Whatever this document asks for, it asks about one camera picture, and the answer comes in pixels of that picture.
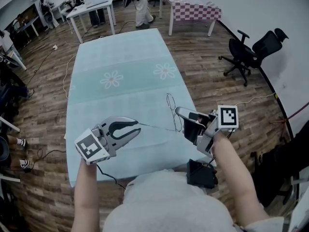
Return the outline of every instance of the wooden floor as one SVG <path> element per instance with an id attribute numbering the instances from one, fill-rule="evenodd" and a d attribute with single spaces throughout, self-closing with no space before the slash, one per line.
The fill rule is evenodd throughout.
<path id="1" fill-rule="evenodd" d="M 151 28 L 160 28 L 159 31 L 168 46 L 181 74 L 188 87 L 190 95 L 199 112 L 208 113 L 219 104 L 234 105 L 238 102 L 247 102 L 254 96 L 271 94 L 259 71 L 252 71 L 248 77 L 248 86 L 243 86 L 239 72 L 235 71 L 228 77 L 223 72 L 231 67 L 230 63 L 219 61 L 219 55 L 229 56 L 229 33 L 216 23 L 212 36 L 207 37 L 209 24 L 196 24 L 174 27 L 173 36 L 168 36 L 169 6 L 165 5 L 163 18 L 158 18 L 158 7 L 151 7 L 157 15 Z M 117 20 L 116 32 L 127 21 L 135 20 L 133 4 L 128 8 L 115 6 Z M 85 17 L 87 27 L 90 27 L 88 17 Z M 123 32 L 135 30 L 135 23 L 127 23 Z M 99 36 L 111 35 L 110 25 L 106 23 L 97 29 L 90 29 L 84 40 Z M 27 71 L 18 71 L 18 75 L 28 83 L 42 61 L 43 65 L 36 72 L 28 87 L 33 88 L 33 97 L 20 104 L 19 115 L 14 124 L 21 132 L 19 137 L 27 138 L 27 157 L 34 161 L 38 158 L 37 152 L 47 152 L 57 149 L 65 150 L 64 134 L 66 131 L 67 99 L 63 90 L 63 78 L 66 66 L 71 57 L 77 53 L 78 43 L 75 33 L 71 34 L 67 23 L 60 23 L 57 29 L 41 32 L 38 38 L 20 51 Z M 65 88 L 69 89 L 70 75 L 74 59 L 69 64 Z M 279 143 L 281 127 L 270 124 L 272 120 L 282 117 L 275 98 L 255 99 L 249 104 L 240 104 L 240 129 L 231 137 L 231 141 L 242 161 L 250 171 L 253 170 L 253 161 L 250 153 L 267 152 Z M 21 150 L 12 151 L 13 156 L 22 156 Z M 226 186 L 220 167 L 217 177 L 218 188 L 211 195 L 222 201 L 235 217 L 233 201 Z M 9 183 L 20 213 L 25 217 L 29 228 L 34 231 L 67 232 L 70 231 L 74 217 L 74 190 L 68 181 L 66 154 L 53 152 L 34 166 L 31 173 L 12 173 L 19 176 L 21 184 Z M 101 225 L 107 215 L 122 203 L 123 191 L 113 182 L 99 183 Z M 286 214 L 293 207 L 293 203 L 282 206 L 282 198 L 277 198 L 268 212 L 271 215 Z"/>

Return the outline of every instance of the pink checkered cloth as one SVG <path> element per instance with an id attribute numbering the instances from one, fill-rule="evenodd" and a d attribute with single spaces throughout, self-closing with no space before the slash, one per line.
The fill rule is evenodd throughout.
<path id="1" fill-rule="evenodd" d="M 221 9 L 212 2 L 207 5 L 190 4 L 185 0 L 167 0 L 173 7 L 174 19 L 181 20 L 219 20 Z"/>

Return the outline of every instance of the sneaker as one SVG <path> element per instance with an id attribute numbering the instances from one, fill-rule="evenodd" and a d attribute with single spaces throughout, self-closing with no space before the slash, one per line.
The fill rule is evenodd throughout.
<path id="1" fill-rule="evenodd" d="M 148 23 L 153 23 L 155 21 L 156 16 L 153 14 L 152 17 L 153 17 L 153 20 L 149 21 Z"/>
<path id="2" fill-rule="evenodd" d="M 26 140 L 24 138 L 21 138 L 20 140 L 21 140 L 20 145 L 22 145 L 22 147 L 25 147 L 27 143 Z"/>
<path id="3" fill-rule="evenodd" d="M 136 29 L 141 29 L 141 30 L 143 30 L 143 29 L 148 29 L 150 26 L 149 26 L 149 24 L 141 24 L 140 26 L 138 26 L 138 27 L 136 27 Z"/>
<path id="4" fill-rule="evenodd" d="M 26 97 L 26 99 L 30 99 L 32 97 L 32 95 L 34 94 L 34 90 L 33 89 L 28 89 L 28 95 Z"/>
<path id="5" fill-rule="evenodd" d="M 29 160 L 26 160 L 26 159 L 21 159 L 19 160 L 20 161 L 20 166 L 25 169 L 29 166 Z"/>

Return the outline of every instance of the white flower print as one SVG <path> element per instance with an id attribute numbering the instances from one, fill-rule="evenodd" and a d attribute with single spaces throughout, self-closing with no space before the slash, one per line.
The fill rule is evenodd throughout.
<path id="1" fill-rule="evenodd" d="M 156 69 L 154 70 L 155 75 L 160 75 L 160 78 L 164 80 L 167 76 L 174 78 L 175 74 L 173 72 L 176 71 L 176 67 L 170 67 L 169 63 L 165 63 L 164 66 L 161 64 L 157 64 Z"/>
<path id="2" fill-rule="evenodd" d="M 106 78 L 102 79 L 100 83 L 105 84 L 105 88 L 110 88 L 111 85 L 114 85 L 115 87 L 119 86 L 119 80 L 122 80 L 124 78 L 123 75 L 118 75 L 118 71 L 113 71 L 112 74 L 105 73 L 104 76 Z"/>

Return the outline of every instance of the white pants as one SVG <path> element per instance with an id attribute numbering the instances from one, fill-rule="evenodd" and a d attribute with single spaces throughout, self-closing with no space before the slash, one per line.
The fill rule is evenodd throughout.
<path id="1" fill-rule="evenodd" d="M 136 1 L 136 26 L 139 27 L 143 23 L 148 24 L 154 18 L 151 16 L 148 8 L 148 0 Z"/>
<path id="2" fill-rule="evenodd" d="M 67 12 L 67 10 L 69 10 L 68 8 L 65 8 L 63 10 L 61 10 L 61 14 L 64 15 L 65 17 L 67 17 L 67 15 L 69 14 L 69 12 Z"/>

